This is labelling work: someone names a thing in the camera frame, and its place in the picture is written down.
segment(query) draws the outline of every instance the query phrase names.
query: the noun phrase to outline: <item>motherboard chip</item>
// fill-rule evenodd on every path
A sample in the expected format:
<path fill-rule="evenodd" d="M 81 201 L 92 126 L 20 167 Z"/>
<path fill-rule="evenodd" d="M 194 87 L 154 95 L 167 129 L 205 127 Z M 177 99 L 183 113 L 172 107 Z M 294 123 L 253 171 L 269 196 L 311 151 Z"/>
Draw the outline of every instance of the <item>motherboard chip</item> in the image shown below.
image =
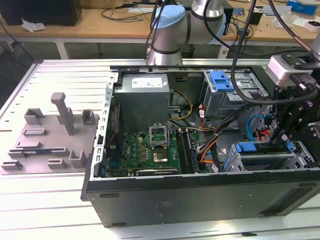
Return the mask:
<path fill-rule="evenodd" d="M 152 158 L 154 163 L 167 163 L 168 150 L 164 148 L 155 148 L 152 150 Z"/>

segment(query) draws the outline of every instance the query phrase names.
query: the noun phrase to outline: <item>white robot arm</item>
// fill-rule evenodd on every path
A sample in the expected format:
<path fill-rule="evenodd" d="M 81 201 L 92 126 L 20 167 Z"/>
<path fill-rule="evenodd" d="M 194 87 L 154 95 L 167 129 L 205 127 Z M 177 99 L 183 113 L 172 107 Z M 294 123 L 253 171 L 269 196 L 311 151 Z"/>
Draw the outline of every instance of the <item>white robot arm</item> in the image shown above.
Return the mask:
<path fill-rule="evenodd" d="M 207 0 L 196 0 L 191 11 L 186 11 L 181 5 L 166 5 L 157 9 L 153 21 L 154 37 L 147 56 L 148 65 L 182 65 L 182 44 L 212 44 L 216 41 L 204 22 L 206 2 Z M 206 20 L 210 29 L 218 37 L 222 36 L 226 27 L 222 0 L 210 2 Z"/>

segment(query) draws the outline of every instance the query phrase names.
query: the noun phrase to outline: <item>yellow cable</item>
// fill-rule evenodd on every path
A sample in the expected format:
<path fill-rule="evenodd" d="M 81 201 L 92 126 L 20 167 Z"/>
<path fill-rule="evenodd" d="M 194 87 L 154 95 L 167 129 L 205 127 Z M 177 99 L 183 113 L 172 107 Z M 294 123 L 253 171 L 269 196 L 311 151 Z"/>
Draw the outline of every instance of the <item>yellow cable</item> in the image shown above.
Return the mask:
<path fill-rule="evenodd" d="M 187 98 L 187 96 L 184 95 L 181 91 L 176 90 L 176 89 L 173 89 L 173 92 L 177 92 L 177 93 L 181 94 L 181 95 L 188 101 L 188 103 L 189 103 L 189 105 L 190 105 L 190 111 L 189 111 L 189 113 L 188 113 L 187 115 L 185 115 L 185 116 L 181 116 L 181 117 L 177 117 L 177 118 L 168 118 L 168 120 L 182 120 L 182 119 L 188 118 L 188 117 L 192 114 L 192 109 L 193 109 L 193 106 L 192 106 L 191 101 L 190 101 L 190 100 Z"/>

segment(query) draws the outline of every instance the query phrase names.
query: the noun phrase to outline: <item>metal slotted table surface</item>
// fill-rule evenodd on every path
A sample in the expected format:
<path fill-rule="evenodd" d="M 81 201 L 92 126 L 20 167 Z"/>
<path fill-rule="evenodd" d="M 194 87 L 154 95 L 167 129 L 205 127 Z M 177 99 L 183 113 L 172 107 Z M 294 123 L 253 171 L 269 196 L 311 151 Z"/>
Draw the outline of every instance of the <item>metal slotted table surface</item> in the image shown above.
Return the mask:
<path fill-rule="evenodd" d="M 185 59 L 185 65 L 231 65 L 229 59 Z M 0 157 L 25 124 L 27 108 L 57 114 L 50 103 L 53 92 L 65 92 L 74 113 L 93 109 L 101 113 L 110 65 L 144 65 L 139 59 L 45 60 L 33 64 L 0 110 Z M 239 66 L 267 64 L 243 59 Z M 90 202 L 80 200 L 84 173 L 0 176 L 0 238 L 8 239 L 245 239 L 301 240 L 320 238 L 320 196 L 288 216 L 104 228 Z M 256 236 L 242 236 L 242 233 Z"/>

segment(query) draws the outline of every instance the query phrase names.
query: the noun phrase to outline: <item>table leg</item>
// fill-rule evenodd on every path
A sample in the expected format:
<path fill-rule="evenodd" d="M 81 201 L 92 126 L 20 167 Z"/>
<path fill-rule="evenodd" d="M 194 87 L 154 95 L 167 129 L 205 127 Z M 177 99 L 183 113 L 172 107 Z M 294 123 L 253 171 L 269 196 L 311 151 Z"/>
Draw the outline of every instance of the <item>table leg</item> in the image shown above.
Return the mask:
<path fill-rule="evenodd" d="M 226 59 L 228 55 L 229 48 L 221 45 L 219 50 L 218 59 Z"/>
<path fill-rule="evenodd" d="M 64 42 L 56 42 L 55 44 L 58 48 L 61 59 L 70 59 L 70 55 L 66 49 L 65 43 Z"/>
<path fill-rule="evenodd" d="M 12 54 L 14 52 L 14 48 L 12 47 L 10 41 L 0 41 L 0 44 L 5 50 L 7 50 L 8 53 Z"/>
<path fill-rule="evenodd" d="M 103 47 L 102 47 L 102 43 L 98 42 L 96 45 L 97 45 L 97 47 L 98 47 L 98 53 L 99 53 L 99 55 L 104 54 L 104 49 L 103 49 Z"/>

